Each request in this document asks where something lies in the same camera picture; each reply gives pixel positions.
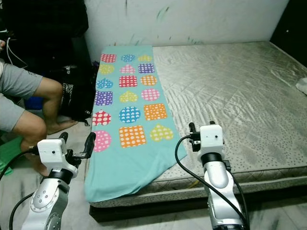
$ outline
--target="yellow heart shape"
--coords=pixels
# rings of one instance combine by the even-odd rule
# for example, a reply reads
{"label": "yellow heart shape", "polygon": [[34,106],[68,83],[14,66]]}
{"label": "yellow heart shape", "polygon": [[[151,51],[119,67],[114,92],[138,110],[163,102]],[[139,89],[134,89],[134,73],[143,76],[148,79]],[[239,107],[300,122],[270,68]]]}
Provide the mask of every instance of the yellow heart shape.
{"label": "yellow heart shape", "polygon": [[174,137],[174,133],[170,128],[157,124],[152,131],[150,131],[150,138],[153,141],[161,141],[162,139],[171,140]]}
{"label": "yellow heart shape", "polygon": [[114,66],[112,65],[100,65],[99,66],[99,72],[104,75],[113,73],[113,71],[114,71]]}
{"label": "yellow heart shape", "polygon": [[153,58],[148,55],[143,55],[139,57],[139,61],[151,61]]}
{"label": "yellow heart shape", "polygon": [[133,92],[127,91],[125,93],[123,93],[120,97],[119,97],[120,102],[136,102],[138,100],[138,95],[136,95]]}

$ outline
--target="bare foot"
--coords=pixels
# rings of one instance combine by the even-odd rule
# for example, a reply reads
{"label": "bare foot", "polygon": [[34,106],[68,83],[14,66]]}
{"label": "bare foot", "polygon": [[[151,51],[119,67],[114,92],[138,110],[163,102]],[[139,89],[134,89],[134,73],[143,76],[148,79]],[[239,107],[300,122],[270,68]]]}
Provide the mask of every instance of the bare foot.
{"label": "bare foot", "polygon": [[49,176],[46,166],[40,161],[39,156],[33,156],[32,154],[26,154],[25,157],[31,162],[32,167],[42,176]]}
{"label": "bare foot", "polygon": [[61,122],[61,123],[55,123],[55,124],[52,124],[52,125],[47,125],[47,133],[48,134],[57,133],[61,130],[72,127],[77,123],[78,123],[77,121],[69,120],[69,121],[64,121],[64,122]]}

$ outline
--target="red square shape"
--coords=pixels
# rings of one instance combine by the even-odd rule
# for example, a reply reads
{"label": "red square shape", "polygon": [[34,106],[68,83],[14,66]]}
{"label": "red square shape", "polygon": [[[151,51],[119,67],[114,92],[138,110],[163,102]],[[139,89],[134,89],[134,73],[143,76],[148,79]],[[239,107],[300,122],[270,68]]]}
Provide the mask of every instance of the red square shape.
{"label": "red square shape", "polygon": [[137,80],[136,76],[133,76],[133,75],[121,76],[119,78],[119,86],[121,88],[137,87],[138,86],[138,80]]}
{"label": "red square shape", "polygon": [[106,63],[113,63],[116,61],[116,54],[102,54],[100,60]]}

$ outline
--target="white cable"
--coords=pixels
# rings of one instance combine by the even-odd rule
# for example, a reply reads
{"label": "white cable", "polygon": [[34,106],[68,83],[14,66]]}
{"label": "white cable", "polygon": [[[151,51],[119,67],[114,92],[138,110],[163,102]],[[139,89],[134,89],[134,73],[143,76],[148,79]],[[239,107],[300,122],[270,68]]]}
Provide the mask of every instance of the white cable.
{"label": "white cable", "polygon": [[9,60],[10,60],[10,63],[13,64],[12,60],[10,58],[10,54],[9,54],[9,40],[10,40],[10,37],[8,38],[7,44],[6,44],[6,54],[7,54],[8,58],[9,58]]}
{"label": "white cable", "polygon": [[26,66],[22,67],[22,69],[28,67],[28,64],[27,64],[26,62],[22,61],[19,57],[17,57],[17,55],[15,55],[15,54],[13,53],[13,51],[11,50],[11,48],[9,47],[9,40],[10,40],[10,39],[11,39],[11,38],[9,37],[9,38],[8,38],[8,41],[7,41],[7,44],[6,44],[6,52],[7,52],[7,55],[8,55],[8,58],[9,58],[11,64],[13,64],[13,63],[12,63],[12,60],[11,60],[11,58],[10,58],[9,51],[10,51],[16,58],[18,58],[18,60],[20,60],[22,63],[24,63],[24,64],[26,65]]}

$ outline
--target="black cable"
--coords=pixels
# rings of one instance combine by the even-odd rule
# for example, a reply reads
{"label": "black cable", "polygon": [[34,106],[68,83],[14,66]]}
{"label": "black cable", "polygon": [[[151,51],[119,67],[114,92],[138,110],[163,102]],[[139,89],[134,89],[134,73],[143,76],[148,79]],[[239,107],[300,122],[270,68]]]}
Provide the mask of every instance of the black cable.
{"label": "black cable", "polygon": [[11,166],[11,164],[13,164],[19,157],[25,155],[26,153],[30,153],[30,152],[32,152],[32,149],[29,149],[27,151],[21,152],[17,156],[15,156],[13,159],[11,159],[11,161],[2,170],[2,172],[0,174],[0,181],[1,181],[2,177],[4,176],[5,172],[7,171],[7,169]]}
{"label": "black cable", "polygon": [[241,194],[241,198],[242,198],[242,201],[243,201],[243,207],[244,207],[244,214],[245,214],[245,219],[246,219],[246,222],[249,223],[249,215],[248,215],[248,207],[246,205],[246,201],[245,201],[245,198],[244,198],[244,193],[242,191],[242,188],[241,186],[239,185],[238,181],[236,180],[236,178],[234,177],[234,175],[229,171],[229,173],[231,174],[232,178],[234,179],[234,182]]}
{"label": "black cable", "polygon": [[13,230],[13,220],[14,220],[14,214],[18,208],[18,206],[23,202],[25,201],[26,199],[30,198],[34,193],[31,193],[27,196],[25,196],[24,198],[22,198],[16,205],[15,207],[13,208],[12,212],[11,212],[11,216],[10,216],[10,223],[9,223],[9,230]]}
{"label": "black cable", "polygon": [[210,188],[212,191],[214,191],[219,197],[221,197],[227,204],[230,205],[230,207],[232,207],[234,209],[234,211],[240,216],[240,218],[242,219],[244,225],[246,226],[247,230],[249,230],[249,223],[247,223],[247,219],[244,217],[244,215],[239,211],[239,209],[237,209],[237,207],[231,203],[226,196],[224,196],[223,194],[221,194],[219,191],[217,191],[213,186],[211,186],[210,184],[208,184],[207,182],[205,182],[205,180],[201,179],[198,175],[196,175],[195,173],[191,172],[189,169],[187,169],[183,164],[181,164],[179,158],[178,158],[178,148],[180,143],[185,140],[190,138],[190,135],[187,135],[183,138],[181,138],[179,140],[179,142],[176,145],[175,148],[175,158],[176,161],[178,163],[178,165],[184,170],[186,171],[188,174],[190,174],[191,176],[195,177],[197,180],[199,180],[202,184],[204,184],[205,186],[207,186],[208,188]]}

